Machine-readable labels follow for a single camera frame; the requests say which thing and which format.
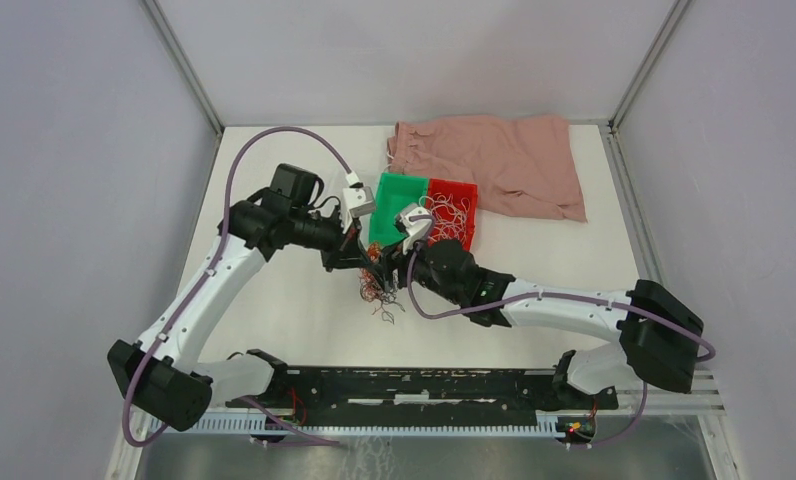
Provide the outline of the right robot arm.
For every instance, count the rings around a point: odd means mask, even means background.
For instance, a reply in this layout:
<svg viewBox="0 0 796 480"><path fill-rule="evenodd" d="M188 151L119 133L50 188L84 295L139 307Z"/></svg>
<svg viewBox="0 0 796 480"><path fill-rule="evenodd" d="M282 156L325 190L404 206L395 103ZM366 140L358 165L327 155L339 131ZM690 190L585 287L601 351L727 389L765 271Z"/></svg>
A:
<svg viewBox="0 0 796 480"><path fill-rule="evenodd" d="M633 379L687 394L697 365L715 354L699 316L652 280L640 279L631 290L554 289L481 267L456 240L390 245L372 273L386 288L421 286L453 304L441 313L422 311L429 320L464 316L484 327L541 327L601 340L559 360L551 392L565 408Z"/></svg>

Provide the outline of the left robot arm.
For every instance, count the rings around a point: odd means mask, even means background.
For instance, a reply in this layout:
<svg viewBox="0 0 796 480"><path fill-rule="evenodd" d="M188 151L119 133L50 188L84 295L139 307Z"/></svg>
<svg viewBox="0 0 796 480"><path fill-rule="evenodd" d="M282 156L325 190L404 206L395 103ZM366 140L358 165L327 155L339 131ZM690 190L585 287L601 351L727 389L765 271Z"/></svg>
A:
<svg viewBox="0 0 796 480"><path fill-rule="evenodd" d="M284 247L319 252L328 271L365 266L360 219L374 211L374 197L355 173L346 180L338 205L324 217L310 200L319 177L282 164L268 187L227 211L186 289L136 341L110 347L107 362L127 409L137 407L184 432L209 408L242 396L253 395L268 407L286 399L288 379L276 372L282 364L266 354L212 363L199 357L242 288Z"/></svg>

